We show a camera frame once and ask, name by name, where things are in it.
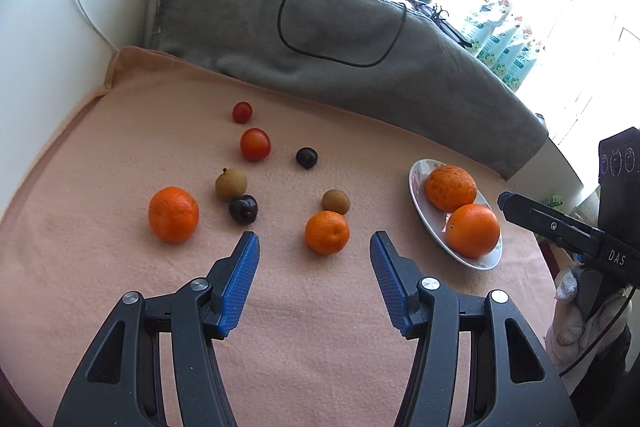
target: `black cable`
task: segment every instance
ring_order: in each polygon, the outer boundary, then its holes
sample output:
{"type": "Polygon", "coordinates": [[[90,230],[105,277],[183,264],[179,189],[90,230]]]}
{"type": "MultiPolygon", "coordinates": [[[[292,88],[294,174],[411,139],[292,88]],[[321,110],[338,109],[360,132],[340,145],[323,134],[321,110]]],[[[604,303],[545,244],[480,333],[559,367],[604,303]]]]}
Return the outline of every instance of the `black cable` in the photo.
{"type": "Polygon", "coordinates": [[[300,55],[306,55],[306,57],[312,57],[312,58],[320,58],[321,60],[328,60],[330,62],[337,62],[338,64],[351,66],[352,68],[372,68],[374,66],[377,66],[383,60],[385,60],[385,58],[388,56],[389,53],[391,53],[391,50],[396,45],[396,42],[398,42],[398,39],[400,38],[400,33],[402,33],[402,28],[404,27],[404,22],[406,21],[407,8],[406,8],[406,5],[403,4],[402,7],[404,9],[402,11],[402,20],[400,21],[400,27],[398,28],[398,32],[396,33],[396,36],[394,37],[394,39],[391,41],[391,44],[389,45],[388,49],[386,49],[386,51],[382,54],[382,57],[380,57],[378,60],[374,62],[370,62],[369,64],[358,64],[357,62],[349,62],[348,60],[341,60],[340,58],[327,57],[325,55],[318,55],[315,53],[306,52],[304,50],[300,50],[295,46],[292,46],[291,44],[289,44],[289,42],[287,41],[287,39],[284,38],[284,35],[282,33],[282,12],[284,10],[284,5],[286,4],[286,2],[287,0],[282,0],[282,2],[280,3],[280,7],[278,8],[278,36],[280,37],[280,41],[282,42],[282,44],[284,44],[291,51],[296,52],[300,55]]]}
{"type": "Polygon", "coordinates": [[[611,322],[607,324],[607,326],[600,332],[600,334],[589,345],[589,347],[585,349],[583,354],[581,354],[577,359],[575,359],[572,362],[572,364],[569,367],[567,367],[564,371],[560,373],[561,378],[564,377],[564,375],[566,375],[569,371],[571,371],[576,365],[582,362],[582,360],[584,360],[584,357],[586,357],[593,350],[593,348],[596,347],[596,344],[598,344],[602,340],[602,338],[607,334],[607,332],[613,327],[613,324],[615,324],[616,321],[622,316],[623,312],[626,310],[626,307],[629,306],[629,302],[631,302],[631,297],[633,297],[634,293],[636,293],[636,289],[638,288],[639,282],[640,282],[640,277],[637,278],[636,281],[634,282],[633,288],[631,288],[631,291],[629,292],[629,295],[626,298],[625,303],[622,305],[622,308],[619,309],[618,313],[616,313],[616,315],[611,319],[611,322]]]}

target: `blue gripper pad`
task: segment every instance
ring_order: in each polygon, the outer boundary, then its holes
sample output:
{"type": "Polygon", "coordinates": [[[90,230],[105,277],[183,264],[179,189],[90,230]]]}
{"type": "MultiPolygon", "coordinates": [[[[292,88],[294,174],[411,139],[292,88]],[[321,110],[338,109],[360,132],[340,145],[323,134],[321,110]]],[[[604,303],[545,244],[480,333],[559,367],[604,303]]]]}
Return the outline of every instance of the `blue gripper pad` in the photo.
{"type": "Polygon", "coordinates": [[[398,255],[386,232],[371,236],[369,254],[391,323],[402,336],[412,338],[411,315],[419,306],[417,283],[422,272],[412,259],[398,255]]]}
{"type": "Polygon", "coordinates": [[[217,327],[222,337],[227,337],[238,325],[259,259],[258,236],[244,232],[234,253],[224,260],[225,267],[213,286],[212,296],[216,301],[219,315],[217,327]]]}

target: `white wall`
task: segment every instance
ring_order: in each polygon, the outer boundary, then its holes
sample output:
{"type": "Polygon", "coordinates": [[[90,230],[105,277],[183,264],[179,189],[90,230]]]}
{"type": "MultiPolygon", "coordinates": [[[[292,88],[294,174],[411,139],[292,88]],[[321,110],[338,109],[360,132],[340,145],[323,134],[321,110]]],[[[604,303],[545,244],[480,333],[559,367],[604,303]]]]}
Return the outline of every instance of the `white wall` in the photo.
{"type": "Polygon", "coordinates": [[[532,200],[542,201],[549,196],[561,196],[563,211],[571,212],[591,192],[585,190],[580,178],[550,138],[542,149],[511,179],[507,185],[513,192],[532,200]]]}
{"type": "MultiPolygon", "coordinates": [[[[142,42],[146,0],[82,0],[114,44],[142,42]]],[[[74,0],[0,0],[0,216],[41,147],[103,79],[109,47],[74,0]]]]}

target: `plastic bag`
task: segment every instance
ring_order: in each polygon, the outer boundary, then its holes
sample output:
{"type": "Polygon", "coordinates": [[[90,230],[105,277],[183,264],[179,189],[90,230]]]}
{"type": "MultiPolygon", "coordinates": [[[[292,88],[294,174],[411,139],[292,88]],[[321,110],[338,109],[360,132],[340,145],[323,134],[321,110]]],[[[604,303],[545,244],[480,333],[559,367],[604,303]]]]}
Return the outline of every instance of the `plastic bag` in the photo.
{"type": "Polygon", "coordinates": [[[530,26],[521,25],[518,32],[513,36],[511,42],[502,51],[502,53],[495,59],[495,64],[491,67],[495,76],[502,79],[513,61],[518,57],[518,54],[525,48],[533,49],[536,41],[532,38],[533,32],[530,26]]]}
{"type": "Polygon", "coordinates": [[[478,60],[488,68],[492,68],[496,59],[500,57],[514,36],[522,32],[520,29],[521,25],[521,15],[509,15],[507,20],[494,30],[489,40],[480,50],[478,60]]]}
{"type": "Polygon", "coordinates": [[[544,50],[544,46],[541,41],[536,42],[536,45],[531,49],[523,48],[502,79],[509,89],[513,92],[518,90],[529,71],[536,65],[542,50],[544,50]]]}
{"type": "Polygon", "coordinates": [[[511,11],[508,0],[483,0],[482,6],[465,17],[460,29],[462,36],[471,43],[467,48],[473,56],[478,55],[494,30],[500,26],[511,11]]]}

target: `metal screw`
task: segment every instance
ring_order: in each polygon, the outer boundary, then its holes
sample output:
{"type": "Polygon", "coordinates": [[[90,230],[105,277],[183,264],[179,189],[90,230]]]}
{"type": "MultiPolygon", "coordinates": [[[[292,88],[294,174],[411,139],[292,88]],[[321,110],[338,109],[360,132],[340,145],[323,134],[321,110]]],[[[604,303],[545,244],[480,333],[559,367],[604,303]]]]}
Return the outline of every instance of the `metal screw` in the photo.
{"type": "Polygon", "coordinates": [[[122,296],[122,302],[125,304],[133,304],[138,302],[138,299],[140,299],[138,292],[127,292],[122,296]]]}
{"type": "Polygon", "coordinates": [[[199,292],[209,286],[209,281],[207,281],[206,279],[194,279],[193,281],[191,281],[191,284],[189,286],[191,286],[191,289],[194,292],[199,292]]]}
{"type": "Polygon", "coordinates": [[[425,277],[422,279],[422,287],[427,290],[437,290],[440,288],[440,281],[434,279],[433,277],[425,277]]]}
{"type": "Polygon", "coordinates": [[[499,304],[504,304],[509,300],[507,293],[502,290],[494,290],[491,292],[491,298],[499,304]]]}

